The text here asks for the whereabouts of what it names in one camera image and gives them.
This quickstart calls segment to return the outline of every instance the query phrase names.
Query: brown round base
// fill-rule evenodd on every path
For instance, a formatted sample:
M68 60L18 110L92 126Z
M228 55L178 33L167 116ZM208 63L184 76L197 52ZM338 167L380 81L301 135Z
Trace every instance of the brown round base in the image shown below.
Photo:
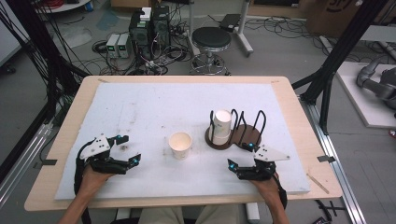
M217 150L224 150L229 148L232 144L236 144L237 146L242 148L243 143L253 143L255 145L258 145L262 141L262 137L260 136L260 132L253 128L251 125L247 125L247 129L245 131L245 134L242 137L242 134L244 132L245 125L239 125L236 130L231 130L230 132L230 137L232 138L231 141L229 141L221 146L215 145L212 143L212 141L209 140L209 128L207 128L205 132L205 140L206 143L210 146L213 147L214 149Z

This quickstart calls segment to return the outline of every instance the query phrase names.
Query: robotic hand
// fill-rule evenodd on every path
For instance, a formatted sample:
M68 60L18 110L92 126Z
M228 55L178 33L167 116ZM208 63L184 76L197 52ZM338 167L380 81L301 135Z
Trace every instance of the robotic hand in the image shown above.
M74 192L78 193L82 182L82 174L85 167L89 164L95 172L116 175L125 175L129 169L137 166L140 162L140 154L130 158L128 161L117 161L110 157L110 149L114 145L120 145L128 141L128 135L106 138L102 134L85 144L76 157ZM88 208L84 210L81 219L84 224L91 223Z
M275 161L288 160L290 157L269 147L260 148L253 143L243 143L242 148L254 152L255 165L252 167L240 167L238 163L228 159L228 169L235 173L241 180L266 181L273 178L279 189L280 201L283 207L286 208L288 196L276 177Z

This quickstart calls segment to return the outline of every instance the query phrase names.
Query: wooden table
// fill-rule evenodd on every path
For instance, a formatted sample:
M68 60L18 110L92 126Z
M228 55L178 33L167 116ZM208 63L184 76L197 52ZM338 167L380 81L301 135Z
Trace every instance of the wooden table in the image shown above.
M67 208L70 204L70 200L55 201L54 196L62 178L69 150L76 141L79 127L92 103L96 88L103 82L271 84L311 187L309 193L289 195L289 199L326 199L338 198L342 195L340 185L329 163L318 161L318 157L324 155L323 150L301 108L294 90L285 77L86 77L81 84L78 94L70 107L47 157L48 160L57 160L57 163L55 166L42 167L26 200L25 209L27 211L60 210ZM93 200L90 203L90 207L116 208L252 202L262 202L262 198L254 194L210 197L112 199Z

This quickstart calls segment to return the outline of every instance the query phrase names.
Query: paper cup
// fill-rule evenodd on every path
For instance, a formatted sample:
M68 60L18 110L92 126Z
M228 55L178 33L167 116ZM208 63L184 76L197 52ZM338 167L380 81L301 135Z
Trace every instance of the paper cup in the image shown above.
M226 137L231 131L231 113L227 110L219 110L215 114L213 122L215 123L215 136L219 138Z
M227 136L225 137L218 137L218 136L213 136L213 141L212 141L212 135L209 135L209 140L212 141L213 144L217 146L222 146L228 142L228 139L230 138L230 133L228 133Z
M189 155L192 139L187 133L174 133L169 138L169 147L172 148L174 157L184 160Z

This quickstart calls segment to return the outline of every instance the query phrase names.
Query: black stool seat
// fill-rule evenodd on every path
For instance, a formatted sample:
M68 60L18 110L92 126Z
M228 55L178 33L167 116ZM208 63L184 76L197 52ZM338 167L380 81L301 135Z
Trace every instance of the black stool seat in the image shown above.
M192 33L192 41L198 45L198 48L219 49L229 45L231 37L227 31L219 27L201 27Z

